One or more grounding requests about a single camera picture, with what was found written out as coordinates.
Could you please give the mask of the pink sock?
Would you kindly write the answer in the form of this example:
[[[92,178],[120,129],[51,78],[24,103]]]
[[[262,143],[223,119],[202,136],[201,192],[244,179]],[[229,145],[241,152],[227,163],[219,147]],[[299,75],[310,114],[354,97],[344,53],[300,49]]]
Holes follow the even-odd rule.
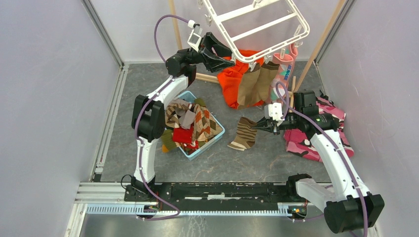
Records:
[[[284,86],[286,86],[286,88],[288,88],[288,85],[286,85],[285,82],[285,77],[288,75],[288,69],[290,68],[289,66],[289,60],[287,59],[287,55],[284,54],[283,56],[280,53],[275,53],[273,55],[273,63],[275,64],[279,64],[279,69],[278,72],[275,76],[275,78],[272,80],[272,82],[270,83],[269,86],[269,97],[268,97],[268,103],[271,102],[279,102],[281,103],[282,101],[280,100],[280,96],[285,98],[285,88],[282,85],[278,85],[279,87],[279,93],[276,90],[276,85],[277,82],[281,82]]]
[[[290,79],[292,78],[294,65],[295,65],[295,62],[296,62],[296,58],[298,56],[298,45],[297,45],[297,43],[290,44],[288,46],[288,48],[286,49],[285,54],[287,55],[287,59],[289,60],[289,66],[290,66],[290,68],[288,69],[289,73],[285,77],[286,85],[288,85]]]

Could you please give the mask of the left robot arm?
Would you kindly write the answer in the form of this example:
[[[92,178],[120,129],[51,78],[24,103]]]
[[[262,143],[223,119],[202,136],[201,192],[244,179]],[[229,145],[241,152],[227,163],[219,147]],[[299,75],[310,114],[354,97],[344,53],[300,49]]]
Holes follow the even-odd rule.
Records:
[[[165,110],[169,102],[195,80],[197,64],[204,64],[210,72],[234,66],[234,62],[227,60],[232,56],[231,49],[211,32],[192,37],[188,42],[189,48],[178,50],[165,60],[168,79],[148,95],[138,95],[134,101],[131,124],[137,140],[137,160],[130,187],[143,201],[155,196],[156,146],[166,127]]]

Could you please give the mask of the brown tan sock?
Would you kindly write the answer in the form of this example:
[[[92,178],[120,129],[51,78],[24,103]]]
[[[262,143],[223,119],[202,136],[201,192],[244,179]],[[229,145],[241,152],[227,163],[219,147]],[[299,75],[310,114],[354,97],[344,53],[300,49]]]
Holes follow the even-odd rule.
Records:
[[[243,74],[238,89],[237,109],[241,110],[258,103],[257,90],[255,85],[259,78],[260,65],[257,63],[253,70],[250,68]]]
[[[254,100],[256,102],[267,100],[270,83],[275,78],[278,69],[279,64],[273,62],[262,64],[256,84],[254,85]]]

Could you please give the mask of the brown beige striped sock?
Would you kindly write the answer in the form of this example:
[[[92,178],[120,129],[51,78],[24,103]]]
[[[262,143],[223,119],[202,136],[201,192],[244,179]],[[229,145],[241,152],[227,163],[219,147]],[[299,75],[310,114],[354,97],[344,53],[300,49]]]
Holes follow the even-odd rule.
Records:
[[[227,147],[238,151],[250,149],[255,144],[257,130],[254,128],[256,122],[246,117],[241,117],[238,121],[237,132],[234,140]]]

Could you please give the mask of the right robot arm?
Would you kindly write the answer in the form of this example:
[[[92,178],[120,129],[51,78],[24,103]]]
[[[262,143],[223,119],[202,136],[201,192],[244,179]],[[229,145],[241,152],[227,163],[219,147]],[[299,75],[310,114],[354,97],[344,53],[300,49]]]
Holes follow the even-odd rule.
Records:
[[[275,135],[281,130],[299,129],[305,133],[327,170],[333,191],[307,174],[290,176],[285,188],[291,201],[308,200],[323,212],[333,233],[363,230],[367,236],[385,204],[380,194],[372,194],[351,163],[338,131],[338,120],[321,113],[313,91],[296,92],[294,107],[285,102],[264,107],[264,118],[255,128]]]

